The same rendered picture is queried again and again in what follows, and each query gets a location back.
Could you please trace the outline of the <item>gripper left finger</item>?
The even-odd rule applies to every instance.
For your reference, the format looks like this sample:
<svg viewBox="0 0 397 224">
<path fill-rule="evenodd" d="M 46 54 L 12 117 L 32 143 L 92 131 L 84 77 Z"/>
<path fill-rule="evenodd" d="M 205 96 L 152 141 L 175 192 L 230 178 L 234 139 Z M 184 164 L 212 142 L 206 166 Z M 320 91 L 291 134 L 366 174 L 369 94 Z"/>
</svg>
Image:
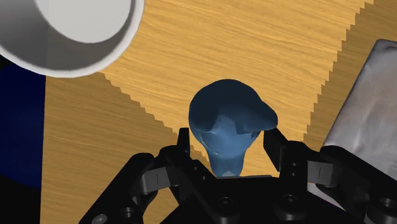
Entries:
<svg viewBox="0 0 397 224">
<path fill-rule="evenodd" d="M 157 157 L 133 155 L 78 224 L 144 224 L 146 208 L 164 188 L 171 189 L 178 207 L 160 224 L 216 224 L 186 179 L 166 160 L 165 150 L 189 156 L 189 129 L 181 128 L 177 144 L 164 147 Z"/>
</svg>

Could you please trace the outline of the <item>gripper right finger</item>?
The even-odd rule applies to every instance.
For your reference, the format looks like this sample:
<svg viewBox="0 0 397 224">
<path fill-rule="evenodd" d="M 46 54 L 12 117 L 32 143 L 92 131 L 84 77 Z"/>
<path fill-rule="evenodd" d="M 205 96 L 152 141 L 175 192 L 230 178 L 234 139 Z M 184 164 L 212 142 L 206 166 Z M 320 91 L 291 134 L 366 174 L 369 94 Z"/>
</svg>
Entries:
<svg viewBox="0 0 397 224">
<path fill-rule="evenodd" d="M 285 186 L 275 213 L 281 220 L 324 224 L 397 224 L 397 180 L 339 146 L 310 149 L 278 129 L 263 148 Z"/>
</svg>

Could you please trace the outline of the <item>blue figure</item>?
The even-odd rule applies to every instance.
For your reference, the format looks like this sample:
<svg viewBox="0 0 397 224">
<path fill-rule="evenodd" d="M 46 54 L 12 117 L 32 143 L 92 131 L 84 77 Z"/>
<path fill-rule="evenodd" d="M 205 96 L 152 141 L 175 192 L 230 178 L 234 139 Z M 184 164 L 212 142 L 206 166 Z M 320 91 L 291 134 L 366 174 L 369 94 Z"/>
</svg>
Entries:
<svg viewBox="0 0 397 224">
<path fill-rule="evenodd" d="M 205 148 L 217 177 L 240 176 L 247 149 L 262 131 L 277 127 L 276 112 L 247 84 L 215 81 L 193 97 L 190 130 Z"/>
</svg>

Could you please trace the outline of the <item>grey metal tray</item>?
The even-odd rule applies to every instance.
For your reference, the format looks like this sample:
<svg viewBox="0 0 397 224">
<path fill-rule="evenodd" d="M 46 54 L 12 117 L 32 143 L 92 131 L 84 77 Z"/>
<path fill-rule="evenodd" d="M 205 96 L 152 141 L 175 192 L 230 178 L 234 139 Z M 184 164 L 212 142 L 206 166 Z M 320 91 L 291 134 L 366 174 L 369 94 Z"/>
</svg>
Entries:
<svg viewBox="0 0 397 224">
<path fill-rule="evenodd" d="M 397 180 L 397 41 L 375 42 L 323 144 Z"/>
</svg>

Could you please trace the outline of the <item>white cup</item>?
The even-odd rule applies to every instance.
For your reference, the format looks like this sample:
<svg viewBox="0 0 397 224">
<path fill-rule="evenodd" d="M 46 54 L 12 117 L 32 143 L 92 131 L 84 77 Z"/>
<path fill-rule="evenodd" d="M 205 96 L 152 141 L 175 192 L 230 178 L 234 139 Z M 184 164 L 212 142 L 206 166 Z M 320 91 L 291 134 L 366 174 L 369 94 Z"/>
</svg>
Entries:
<svg viewBox="0 0 397 224">
<path fill-rule="evenodd" d="M 0 0 L 0 55 L 32 72 L 77 78 L 131 44 L 145 0 Z"/>
</svg>

